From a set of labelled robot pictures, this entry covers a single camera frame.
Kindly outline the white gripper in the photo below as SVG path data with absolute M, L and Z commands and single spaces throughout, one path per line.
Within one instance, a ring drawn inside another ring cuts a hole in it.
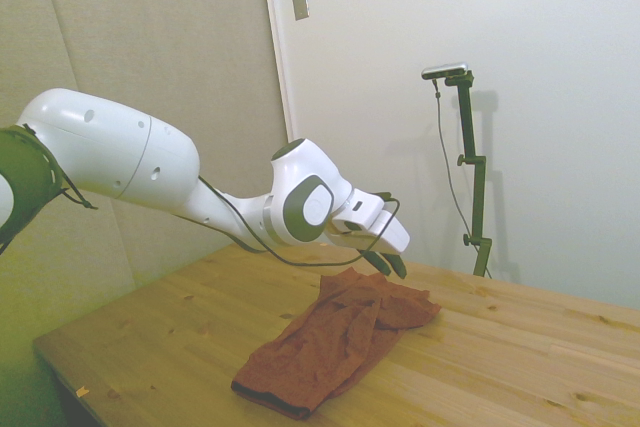
M 405 279 L 407 270 L 400 255 L 408 247 L 410 235 L 401 222 L 391 212 L 382 211 L 368 228 L 368 233 L 375 240 L 371 247 L 375 252 L 361 250 L 360 256 L 384 276 L 389 276 L 392 268 L 399 278 Z M 387 253 L 389 264 L 376 252 Z

